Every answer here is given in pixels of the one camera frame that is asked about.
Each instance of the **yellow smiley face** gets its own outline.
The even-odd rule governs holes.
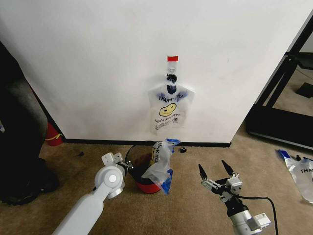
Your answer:
[[[160,116],[167,117],[172,114],[172,112],[176,109],[176,104],[169,104],[166,107],[161,108]]]

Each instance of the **plastic bag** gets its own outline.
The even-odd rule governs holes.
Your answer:
[[[313,203],[313,160],[303,158],[297,161],[291,158],[285,150],[278,150],[278,152],[285,159],[286,166],[302,197]]]
[[[173,178],[173,170],[170,168],[170,158],[174,153],[174,146],[179,143],[179,140],[171,139],[155,143],[149,162],[150,167],[142,175],[142,178],[149,178],[165,194],[169,194]]]
[[[150,101],[150,130],[158,134],[160,130],[181,127],[192,103],[194,92],[176,85],[175,76],[178,56],[168,57],[167,81],[148,92]]]

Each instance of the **red object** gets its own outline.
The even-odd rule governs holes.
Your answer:
[[[47,135],[45,137],[45,141],[50,146],[58,146],[63,143],[61,134],[54,129],[54,127],[48,122],[48,130]]]
[[[145,193],[155,193],[160,191],[160,188],[158,186],[156,186],[155,184],[151,184],[151,185],[142,185],[138,182],[136,182],[137,187],[145,192]]]
[[[168,56],[167,57],[167,62],[174,62],[178,61],[178,55],[177,56]]]

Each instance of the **plastic trash bag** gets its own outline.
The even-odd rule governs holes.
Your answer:
[[[165,194],[169,194],[171,188],[173,170],[170,168],[170,158],[174,153],[174,146],[179,140],[166,139],[153,145],[150,167],[143,173],[142,178],[149,178]]]
[[[150,101],[150,130],[153,134],[181,127],[192,103],[194,92],[177,85],[175,76],[178,56],[168,57],[167,80],[148,92]]]
[[[313,203],[313,160],[303,158],[297,161],[291,158],[285,150],[278,150],[278,152],[284,158],[286,166],[302,197]]]

